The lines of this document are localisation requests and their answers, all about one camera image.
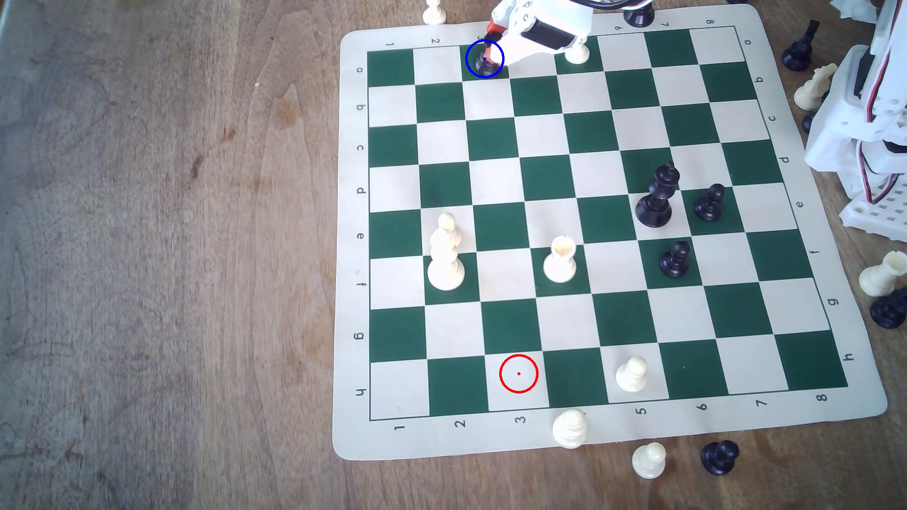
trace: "green square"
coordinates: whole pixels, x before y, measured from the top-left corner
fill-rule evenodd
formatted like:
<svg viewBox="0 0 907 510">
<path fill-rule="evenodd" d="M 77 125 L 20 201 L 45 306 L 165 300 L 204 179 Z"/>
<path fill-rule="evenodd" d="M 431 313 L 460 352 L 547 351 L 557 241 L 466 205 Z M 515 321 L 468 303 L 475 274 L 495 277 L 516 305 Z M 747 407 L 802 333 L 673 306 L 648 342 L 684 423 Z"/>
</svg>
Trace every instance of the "green square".
<svg viewBox="0 0 907 510">
<path fill-rule="evenodd" d="M 715 119 L 708 104 L 663 106 L 661 114 L 665 118 L 665 129 L 672 147 L 718 143 Z"/>
<path fill-rule="evenodd" d="M 671 399 L 727 395 L 725 372 L 714 340 L 658 344 Z"/>
<path fill-rule="evenodd" d="M 661 261 L 661 256 L 671 251 L 674 243 L 679 240 L 685 240 L 689 243 L 689 257 L 687 257 L 687 274 L 675 279 L 661 272 L 661 267 L 658 264 Z M 696 249 L 693 246 L 692 239 L 689 237 L 641 240 L 639 241 L 639 254 L 642 256 L 642 272 L 646 273 L 646 286 L 649 289 L 702 285 L 702 279 L 699 277 L 699 265 L 696 263 Z"/>
<path fill-rule="evenodd" d="M 595 321 L 602 346 L 645 344 L 658 341 L 649 294 L 645 290 L 595 294 Z"/>
<path fill-rule="evenodd" d="M 570 152 L 606 152 L 618 149 L 618 135 L 614 131 L 611 112 L 585 112 L 564 114 L 567 144 Z"/>
<path fill-rule="evenodd" d="M 544 115 L 561 112 L 561 94 L 557 76 L 512 78 L 513 114 Z"/>
<path fill-rule="evenodd" d="M 543 355 L 549 407 L 601 406 L 608 403 L 599 348 L 546 350 Z"/>
<path fill-rule="evenodd" d="M 627 195 L 577 199 L 583 242 L 636 239 Z"/>
<path fill-rule="evenodd" d="M 433 417 L 488 412 L 485 357 L 428 360 L 428 414 Z"/>
<path fill-rule="evenodd" d="M 412 85 L 415 83 L 413 50 L 368 52 L 368 86 Z"/>
<path fill-rule="evenodd" d="M 368 318 L 368 359 L 400 361 L 425 358 L 425 311 L 373 309 Z"/>
<path fill-rule="evenodd" d="M 627 179 L 627 193 L 648 193 L 649 182 L 655 178 L 658 167 L 673 161 L 669 148 L 640 149 L 637 151 L 621 151 L 620 160 L 623 162 L 624 177 Z"/>
<path fill-rule="evenodd" d="M 522 193 L 527 201 L 567 199 L 576 195 L 570 156 L 520 158 Z"/>
<path fill-rule="evenodd" d="M 473 191 L 469 181 L 469 163 L 420 165 L 419 193 L 423 209 L 471 205 Z"/>
<path fill-rule="evenodd" d="M 460 287 L 453 290 L 438 290 L 428 282 L 428 264 L 432 262 L 432 258 L 428 255 L 423 256 L 426 305 L 464 303 L 466 301 L 479 300 L 479 271 L 475 263 L 475 252 L 460 253 L 458 258 L 463 264 L 463 269 L 466 273 L 463 277 L 463 283 L 460 284 Z"/>
<path fill-rule="evenodd" d="M 368 258 L 422 255 L 419 210 L 372 212 L 368 215 Z"/>
<path fill-rule="evenodd" d="M 698 64 L 688 30 L 646 32 L 646 46 L 652 67 Z"/>
<path fill-rule="evenodd" d="M 474 205 L 473 224 L 478 251 L 529 248 L 522 202 Z"/>
<path fill-rule="evenodd" d="M 706 287 L 706 300 L 717 338 L 772 334 L 758 283 Z"/>
<path fill-rule="evenodd" d="M 532 273 L 535 275 L 535 295 L 542 296 L 563 296 L 565 294 L 589 294 L 589 272 L 586 269 L 586 254 L 582 245 L 576 247 L 576 255 L 573 261 L 576 262 L 576 274 L 566 283 L 554 283 L 545 276 L 542 265 L 545 263 L 545 257 L 551 255 L 551 248 L 533 248 L 532 249 Z"/>
<path fill-rule="evenodd" d="M 461 121 L 465 118 L 462 83 L 432 83 L 415 86 L 415 119 L 417 122 Z"/>
<path fill-rule="evenodd" d="M 554 68 L 558 74 L 574 73 L 595 73 L 604 69 L 601 65 L 601 50 L 599 49 L 599 38 L 590 37 L 586 41 L 586 47 L 589 48 L 589 60 L 582 64 L 571 64 L 567 62 L 564 54 L 554 55 Z"/>
<path fill-rule="evenodd" d="M 368 128 L 368 166 L 400 166 L 419 163 L 415 124 Z"/>
<path fill-rule="evenodd" d="M 721 148 L 735 186 L 783 181 L 771 140 L 722 143 Z"/>
<path fill-rule="evenodd" d="M 787 388 L 846 387 L 838 347 L 831 331 L 775 335 Z"/>
<path fill-rule="evenodd" d="M 516 127 L 513 117 L 466 121 L 470 161 L 515 158 Z"/>
<path fill-rule="evenodd" d="M 485 354 L 541 350 L 535 299 L 482 303 Z"/>
<path fill-rule="evenodd" d="M 760 280 L 813 277 L 799 230 L 747 232 L 746 239 Z"/>
<path fill-rule="evenodd" d="M 705 64 L 699 66 L 699 71 L 712 103 L 756 98 L 756 88 L 746 62 Z"/>
<path fill-rule="evenodd" d="M 687 210 L 689 231 L 694 236 L 708 234 L 729 234 L 742 232 L 743 220 L 736 204 L 734 187 L 725 188 L 725 198 L 721 200 L 721 217 L 717 221 L 703 221 L 696 215 L 696 202 L 708 194 L 708 190 L 683 190 L 683 206 Z"/>
<path fill-rule="evenodd" d="M 480 78 L 479 76 L 473 74 L 475 73 L 475 59 L 478 58 L 480 54 L 485 53 L 485 44 L 479 43 L 473 46 L 473 49 L 471 52 L 469 52 L 469 57 L 467 58 L 466 50 L 469 49 L 469 46 L 470 45 L 468 44 L 460 46 L 460 72 L 463 76 L 463 81 L 470 82 L 472 80 L 502 80 L 510 77 L 506 65 L 501 69 L 499 73 L 490 78 Z M 466 68 L 466 62 L 469 62 L 469 69 Z"/>
<path fill-rule="evenodd" d="M 608 95 L 611 110 L 658 106 L 658 91 L 651 68 L 607 71 Z"/>
</svg>

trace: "red circle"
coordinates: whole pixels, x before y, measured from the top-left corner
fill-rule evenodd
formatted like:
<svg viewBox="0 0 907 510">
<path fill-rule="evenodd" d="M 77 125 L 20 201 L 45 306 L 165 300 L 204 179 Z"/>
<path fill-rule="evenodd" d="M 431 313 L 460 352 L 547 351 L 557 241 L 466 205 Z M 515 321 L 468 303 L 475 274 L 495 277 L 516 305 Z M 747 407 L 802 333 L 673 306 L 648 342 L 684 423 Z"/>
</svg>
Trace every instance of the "red circle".
<svg viewBox="0 0 907 510">
<path fill-rule="evenodd" d="M 524 390 L 522 390 L 522 391 L 517 391 L 517 390 L 515 390 L 515 389 L 510 389 L 510 388 L 507 386 L 507 384 L 504 383 L 504 365 L 506 365 L 507 362 L 510 361 L 510 360 L 513 359 L 513 358 L 526 358 L 526 359 L 529 359 L 529 362 L 532 363 L 532 366 L 535 368 L 535 380 L 532 381 L 532 385 L 531 385 L 531 386 L 527 387 L 526 389 L 524 389 Z M 527 391 L 529 391 L 530 389 L 533 389 L 533 388 L 535 387 L 535 383 L 539 382 L 539 366 L 535 364 L 535 360 L 534 360 L 534 359 L 532 359 L 532 358 L 526 356 L 525 354 L 514 354 L 514 355 L 510 356 L 509 358 L 505 359 L 504 362 L 501 364 L 501 369 L 498 370 L 498 378 L 501 380 L 501 384 L 503 384 L 503 386 L 507 388 L 507 391 L 511 391 L 512 393 L 526 393 Z"/>
</svg>

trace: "chessboard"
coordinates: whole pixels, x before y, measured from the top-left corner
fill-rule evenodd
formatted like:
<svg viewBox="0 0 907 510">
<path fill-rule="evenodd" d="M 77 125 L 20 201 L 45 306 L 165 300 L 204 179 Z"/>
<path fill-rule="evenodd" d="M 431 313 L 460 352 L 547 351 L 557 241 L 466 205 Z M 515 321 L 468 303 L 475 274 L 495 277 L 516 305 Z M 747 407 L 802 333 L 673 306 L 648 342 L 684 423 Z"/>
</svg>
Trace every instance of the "chessboard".
<svg viewBox="0 0 907 510">
<path fill-rule="evenodd" d="M 474 75 L 485 22 L 348 34 L 340 55 L 334 448 L 347 459 L 784 427 L 887 407 L 775 57 L 749 5 L 593 16 L 585 64 Z M 634 214 L 680 173 L 667 225 Z M 722 216 L 693 212 L 715 183 Z M 463 283 L 429 284 L 450 212 Z M 575 240 L 568 282 L 542 270 Z M 678 240 L 688 271 L 658 261 Z M 638 393 L 618 368 L 648 363 Z"/>
</svg>

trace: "black pawn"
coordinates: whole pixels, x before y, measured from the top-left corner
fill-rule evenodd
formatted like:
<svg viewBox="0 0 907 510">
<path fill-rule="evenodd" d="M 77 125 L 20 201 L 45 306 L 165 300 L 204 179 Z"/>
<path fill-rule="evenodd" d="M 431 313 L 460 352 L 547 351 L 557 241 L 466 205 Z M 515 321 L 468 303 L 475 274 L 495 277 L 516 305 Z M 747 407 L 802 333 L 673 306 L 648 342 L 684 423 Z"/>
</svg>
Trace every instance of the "black pawn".
<svg viewBox="0 0 907 510">
<path fill-rule="evenodd" d="M 901 326 L 907 318 L 907 288 L 897 289 L 888 296 L 878 298 L 869 307 L 869 315 L 885 329 Z"/>
<path fill-rule="evenodd" d="M 721 218 L 721 201 L 725 198 L 725 187 L 712 184 L 706 196 L 696 201 L 693 211 L 702 221 L 718 221 Z"/>
<path fill-rule="evenodd" d="M 671 251 L 661 256 L 658 265 L 661 272 L 668 278 L 680 278 L 687 274 L 687 257 L 689 257 L 689 243 L 679 240 L 674 243 Z"/>
<path fill-rule="evenodd" d="M 800 37 L 791 47 L 787 48 L 781 54 L 781 64 L 784 64 L 791 71 L 803 71 L 813 61 L 813 37 L 815 31 L 819 29 L 819 22 L 809 20 L 809 28 L 806 34 Z"/>
<path fill-rule="evenodd" d="M 674 186 L 680 182 L 680 172 L 674 168 L 674 162 L 658 167 L 655 179 L 649 182 L 649 194 L 636 202 L 636 217 L 640 223 L 656 229 L 664 227 L 671 219 L 671 204 L 668 199 L 674 196 Z"/>
<path fill-rule="evenodd" d="M 720 443 L 709 443 L 702 448 L 699 458 L 706 470 L 715 476 L 726 475 L 734 469 L 734 459 L 740 455 L 740 448 L 734 441 L 724 440 Z"/>
</svg>

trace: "wood grain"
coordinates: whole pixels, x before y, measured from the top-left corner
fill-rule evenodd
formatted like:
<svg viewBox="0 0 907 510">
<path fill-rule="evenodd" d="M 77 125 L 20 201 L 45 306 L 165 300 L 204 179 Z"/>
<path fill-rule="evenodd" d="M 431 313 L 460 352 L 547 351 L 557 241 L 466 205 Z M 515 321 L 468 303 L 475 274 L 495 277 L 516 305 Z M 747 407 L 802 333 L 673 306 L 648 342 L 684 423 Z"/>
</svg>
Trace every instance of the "wood grain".
<svg viewBox="0 0 907 510">
<path fill-rule="evenodd" d="M 447 2 L 448 23 L 493 0 Z M 716 4 L 658 0 L 659 8 Z M 776 54 L 816 64 L 872 28 L 826 0 L 753 0 Z M 337 59 L 418 25 L 418 0 L 8 0 L 0 34 L 0 506 L 903 507 L 904 331 L 869 321 L 881 417 L 394 462 L 331 446 Z M 805 74 L 782 69 L 788 93 Z M 792 103 L 795 114 L 801 112 Z M 847 275 L 905 247 L 844 229 Z"/>
</svg>

